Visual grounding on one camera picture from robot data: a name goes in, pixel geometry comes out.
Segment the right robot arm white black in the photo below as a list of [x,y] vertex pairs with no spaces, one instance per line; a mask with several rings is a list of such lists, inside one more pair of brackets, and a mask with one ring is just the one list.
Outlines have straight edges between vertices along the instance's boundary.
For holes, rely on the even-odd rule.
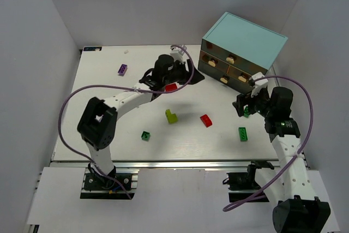
[[233,102],[239,116],[247,107],[249,114],[259,113],[278,156],[280,171],[273,179],[272,167],[258,166],[255,181],[275,206],[272,212],[276,232],[321,232],[329,216],[330,205],[315,193],[301,156],[302,146],[297,122],[291,118],[293,93],[285,87],[266,88],[240,94]]

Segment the transparent drawer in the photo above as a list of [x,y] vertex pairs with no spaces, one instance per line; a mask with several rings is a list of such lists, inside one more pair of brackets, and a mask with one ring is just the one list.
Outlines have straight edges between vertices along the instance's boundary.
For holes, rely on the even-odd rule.
[[250,62],[206,40],[202,40],[201,42],[200,58],[209,66],[225,72],[228,71],[229,66],[233,66],[250,75],[254,75],[258,72],[265,74],[268,71],[254,62]]

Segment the red long lego brick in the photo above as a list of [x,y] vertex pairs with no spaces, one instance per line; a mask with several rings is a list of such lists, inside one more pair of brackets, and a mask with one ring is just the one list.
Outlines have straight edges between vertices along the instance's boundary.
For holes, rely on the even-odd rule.
[[172,84],[169,84],[169,85],[166,85],[165,86],[165,92],[172,92],[172,91],[175,91],[177,90],[177,84],[176,83],[172,83]]

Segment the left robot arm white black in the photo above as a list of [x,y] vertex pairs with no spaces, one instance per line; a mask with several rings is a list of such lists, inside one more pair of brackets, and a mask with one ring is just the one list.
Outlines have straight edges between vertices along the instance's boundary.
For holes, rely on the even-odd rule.
[[178,51],[163,54],[148,69],[138,83],[107,99],[93,97],[78,123],[77,131],[86,142],[94,162],[90,172],[102,181],[106,176],[115,177],[116,168],[111,160],[110,143],[114,139],[117,121],[129,111],[155,100],[172,83],[195,85],[204,80],[191,61],[183,60]]

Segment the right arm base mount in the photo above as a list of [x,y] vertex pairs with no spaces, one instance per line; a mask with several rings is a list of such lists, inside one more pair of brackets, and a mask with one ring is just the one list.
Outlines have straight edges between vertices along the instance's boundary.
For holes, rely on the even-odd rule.
[[243,200],[261,188],[255,181],[255,175],[257,169],[263,168],[274,170],[274,166],[270,162],[258,160],[252,161],[245,172],[227,173],[222,184],[228,185],[230,203]]

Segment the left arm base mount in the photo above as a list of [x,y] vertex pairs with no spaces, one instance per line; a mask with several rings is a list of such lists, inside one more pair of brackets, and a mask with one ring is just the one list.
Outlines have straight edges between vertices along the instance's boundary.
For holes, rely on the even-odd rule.
[[122,170],[115,173],[115,179],[118,180],[129,196],[114,180],[103,178],[101,180],[97,175],[85,169],[80,199],[95,200],[131,200],[136,192],[138,182],[138,172],[136,170]]

